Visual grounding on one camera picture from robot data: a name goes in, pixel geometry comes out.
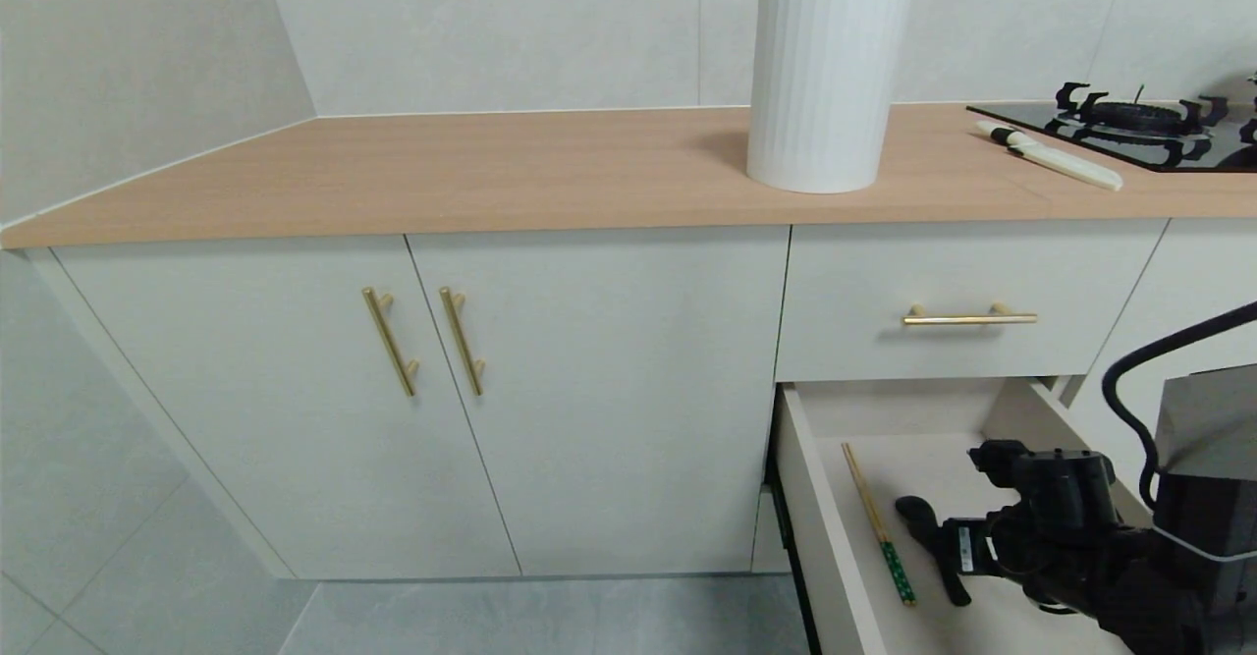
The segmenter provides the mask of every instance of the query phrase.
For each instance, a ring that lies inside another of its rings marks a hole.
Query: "drawer handle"
[[[484,395],[484,386],[480,385],[480,373],[484,372],[484,361],[471,358],[471,350],[468,348],[466,333],[463,333],[463,319],[459,312],[463,311],[463,302],[466,297],[454,294],[449,287],[441,288],[441,304],[445,305],[445,316],[454,328],[454,343],[459,347],[459,356],[463,356],[463,367],[466,368],[468,378],[471,381],[471,391],[476,397]]]
[[[380,332],[380,341],[385,342],[385,350],[388,351],[388,360],[392,361],[393,370],[397,371],[397,380],[401,381],[401,390],[406,394],[406,397],[414,397],[415,381],[412,377],[419,370],[419,361],[402,363],[401,351],[397,350],[397,341],[392,336],[392,329],[388,328],[388,321],[385,319],[385,314],[388,312],[388,308],[392,307],[392,294],[376,297],[376,289],[367,287],[362,289],[362,297],[367,300],[368,309],[371,309],[371,319],[376,322],[376,329]]]
[[[925,307],[913,304],[908,316],[903,318],[905,327],[964,327],[964,326],[991,326],[991,324],[1035,324],[1038,323],[1038,314],[1014,314],[1008,307],[996,302],[991,305],[991,313],[955,317],[926,317]]]

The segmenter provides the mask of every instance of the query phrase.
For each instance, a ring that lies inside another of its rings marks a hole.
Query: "white vase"
[[[911,0],[759,0],[747,175],[807,194],[877,177]]]

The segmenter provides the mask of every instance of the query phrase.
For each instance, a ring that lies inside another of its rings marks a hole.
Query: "black cable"
[[[1153,499],[1153,476],[1160,468],[1160,459],[1156,454],[1156,444],[1153,441],[1151,432],[1144,422],[1140,422],[1135,415],[1130,414],[1126,405],[1121,404],[1117,399],[1117,378],[1126,375],[1131,370],[1143,366],[1146,361],[1153,358],[1159,358],[1172,351],[1178,351],[1182,347],[1190,346],[1194,342],[1204,341],[1212,336],[1218,336],[1219,333],[1228,332],[1229,329],[1242,327],[1243,324],[1257,322],[1257,302],[1251,304],[1244,304],[1238,309],[1232,309],[1226,314],[1218,314],[1212,319],[1203,321],[1193,327],[1180,329],[1179,332],[1172,333],[1160,341],[1150,342],[1148,346],[1139,348],[1138,351],[1131,351],[1126,356],[1123,356],[1116,363],[1114,363],[1109,370],[1105,370],[1104,380],[1100,382],[1100,391],[1104,394],[1104,400],[1107,401],[1109,409],[1114,410],[1117,419],[1126,422],[1126,426],[1135,430],[1139,435],[1140,444],[1144,445],[1144,470],[1139,475],[1139,497],[1144,499],[1144,503],[1149,508],[1156,509],[1156,500]]]

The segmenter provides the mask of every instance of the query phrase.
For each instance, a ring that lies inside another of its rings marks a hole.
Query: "tiled wall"
[[[0,0],[0,221],[310,117],[274,0]]]
[[[270,578],[14,253],[0,348],[0,651],[274,655],[314,585]]]
[[[755,0],[278,0],[319,114],[745,104]],[[1189,97],[1257,0],[914,0],[897,101]]]

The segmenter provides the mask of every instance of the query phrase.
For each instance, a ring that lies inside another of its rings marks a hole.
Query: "gray floor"
[[[788,576],[324,583],[280,655],[807,652]]]

